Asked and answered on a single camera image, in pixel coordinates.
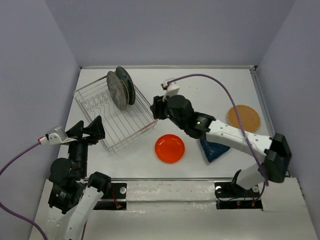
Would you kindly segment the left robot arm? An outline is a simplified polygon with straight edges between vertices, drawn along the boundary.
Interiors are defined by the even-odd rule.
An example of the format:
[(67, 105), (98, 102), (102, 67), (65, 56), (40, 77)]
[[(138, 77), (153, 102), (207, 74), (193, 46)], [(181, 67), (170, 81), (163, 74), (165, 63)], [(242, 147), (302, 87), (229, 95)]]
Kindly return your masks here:
[(67, 157), (54, 160), (48, 180), (52, 189), (45, 233), (50, 240), (77, 240), (83, 233), (90, 213), (101, 198), (110, 194), (111, 177), (100, 172), (87, 176), (88, 148), (105, 138), (101, 116), (88, 126), (81, 120), (64, 131), (56, 127), (48, 131), (42, 143), (67, 145)]

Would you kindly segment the woven bamboo plate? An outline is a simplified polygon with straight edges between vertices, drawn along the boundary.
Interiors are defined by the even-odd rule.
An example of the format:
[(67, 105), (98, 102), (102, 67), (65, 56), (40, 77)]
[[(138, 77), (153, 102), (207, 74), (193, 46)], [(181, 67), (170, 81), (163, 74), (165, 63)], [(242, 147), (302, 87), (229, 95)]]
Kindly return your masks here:
[[(256, 132), (261, 126), (261, 118), (257, 111), (244, 104), (236, 105), (236, 108), (238, 110), (244, 130), (250, 133)], [(233, 107), (231, 107), (227, 112), (227, 121), (229, 125), (240, 129), (236, 110)]]

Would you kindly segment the cream patterned small plate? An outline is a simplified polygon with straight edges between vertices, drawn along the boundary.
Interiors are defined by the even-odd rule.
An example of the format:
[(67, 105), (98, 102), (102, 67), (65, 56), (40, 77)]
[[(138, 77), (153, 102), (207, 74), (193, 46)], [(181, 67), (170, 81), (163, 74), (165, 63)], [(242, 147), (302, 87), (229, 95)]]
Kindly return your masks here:
[(128, 80), (123, 80), (125, 84), (126, 101), (128, 105), (132, 105), (132, 89)]

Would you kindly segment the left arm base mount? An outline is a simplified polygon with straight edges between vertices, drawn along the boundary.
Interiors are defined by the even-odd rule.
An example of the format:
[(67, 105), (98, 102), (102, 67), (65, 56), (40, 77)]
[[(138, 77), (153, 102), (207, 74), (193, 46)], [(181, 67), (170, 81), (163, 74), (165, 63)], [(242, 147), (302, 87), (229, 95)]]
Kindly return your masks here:
[(95, 211), (123, 211), (127, 209), (127, 183), (112, 182), (108, 193), (97, 202)]

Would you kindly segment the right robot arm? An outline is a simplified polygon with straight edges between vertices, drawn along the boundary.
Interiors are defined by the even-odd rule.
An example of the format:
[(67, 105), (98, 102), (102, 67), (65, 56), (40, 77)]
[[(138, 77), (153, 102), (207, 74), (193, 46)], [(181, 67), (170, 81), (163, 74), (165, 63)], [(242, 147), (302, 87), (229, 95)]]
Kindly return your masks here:
[(150, 106), (156, 120), (171, 120), (193, 139), (228, 146), (252, 157), (256, 163), (238, 170), (230, 183), (235, 196), (242, 196), (260, 183), (283, 183), (292, 152), (283, 134), (258, 135), (225, 124), (215, 117), (194, 111), (182, 95), (155, 96)]

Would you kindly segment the grey deer plate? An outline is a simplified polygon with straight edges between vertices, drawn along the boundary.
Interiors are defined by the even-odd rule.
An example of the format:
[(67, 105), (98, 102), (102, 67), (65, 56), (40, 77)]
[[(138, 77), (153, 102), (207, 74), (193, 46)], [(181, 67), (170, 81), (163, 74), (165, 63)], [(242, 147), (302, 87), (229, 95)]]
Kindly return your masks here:
[(111, 99), (119, 110), (124, 110), (127, 105), (125, 93), (125, 83), (113, 72), (109, 71), (106, 75), (106, 82)]

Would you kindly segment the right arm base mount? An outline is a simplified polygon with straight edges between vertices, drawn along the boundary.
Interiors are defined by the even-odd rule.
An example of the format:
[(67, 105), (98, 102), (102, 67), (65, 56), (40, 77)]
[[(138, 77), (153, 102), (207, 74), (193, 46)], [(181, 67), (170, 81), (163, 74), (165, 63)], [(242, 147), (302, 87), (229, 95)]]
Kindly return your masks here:
[(257, 185), (249, 190), (233, 186), (229, 181), (214, 183), (216, 208), (218, 210), (262, 210), (261, 192)]

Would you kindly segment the dark blue leaf dish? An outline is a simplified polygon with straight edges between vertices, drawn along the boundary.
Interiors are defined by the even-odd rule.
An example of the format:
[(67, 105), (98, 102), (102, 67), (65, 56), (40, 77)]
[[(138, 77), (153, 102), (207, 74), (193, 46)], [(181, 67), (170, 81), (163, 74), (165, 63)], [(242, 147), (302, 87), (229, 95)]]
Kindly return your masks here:
[(209, 142), (200, 139), (199, 143), (208, 163), (212, 163), (230, 150), (229, 146), (216, 142)]

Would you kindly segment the orange plate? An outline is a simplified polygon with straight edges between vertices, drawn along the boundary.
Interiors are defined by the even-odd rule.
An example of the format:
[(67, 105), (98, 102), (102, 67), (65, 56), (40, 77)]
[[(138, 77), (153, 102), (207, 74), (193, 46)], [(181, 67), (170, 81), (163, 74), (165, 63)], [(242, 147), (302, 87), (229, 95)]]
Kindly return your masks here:
[(165, 134), (155, 142), (154, 151), (160, 161), (174, 164), (183, 158), (185, 144), (177, 135)]

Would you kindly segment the teal glazed plate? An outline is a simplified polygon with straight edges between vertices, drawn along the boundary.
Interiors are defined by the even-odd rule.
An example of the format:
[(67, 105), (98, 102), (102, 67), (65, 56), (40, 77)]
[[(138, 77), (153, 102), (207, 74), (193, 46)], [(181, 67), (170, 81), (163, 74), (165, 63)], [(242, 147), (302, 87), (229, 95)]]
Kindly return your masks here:
[(125, 83), (128, 89), (128, 93), (129, 93), (128, 104), (134, 105), (136, 101), (136, 90), (135, 90), (135, 85), (132, 81), (131, 76), (122, 66), (116, 67), (115, 74), (120, 80), (122, 80)]

